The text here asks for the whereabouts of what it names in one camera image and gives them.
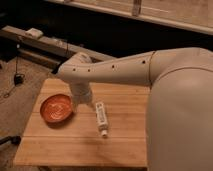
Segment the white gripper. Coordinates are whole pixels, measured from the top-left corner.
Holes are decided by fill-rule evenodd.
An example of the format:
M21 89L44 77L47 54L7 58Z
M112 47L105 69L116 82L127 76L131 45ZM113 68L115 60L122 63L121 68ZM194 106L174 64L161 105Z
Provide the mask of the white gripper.
M87 104L89 107L94 108L92 101L92 91L88 83L73 83L69 85L72 99L73 112L77 113L77 104Z

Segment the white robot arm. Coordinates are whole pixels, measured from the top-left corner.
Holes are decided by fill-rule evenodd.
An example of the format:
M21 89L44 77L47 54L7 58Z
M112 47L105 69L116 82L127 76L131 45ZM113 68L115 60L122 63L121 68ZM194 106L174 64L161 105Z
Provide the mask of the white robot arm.
M91 82L150 87L148 170L213 171L213 51L157 50L98 63L80 52L57 76L78 99L89 94Z

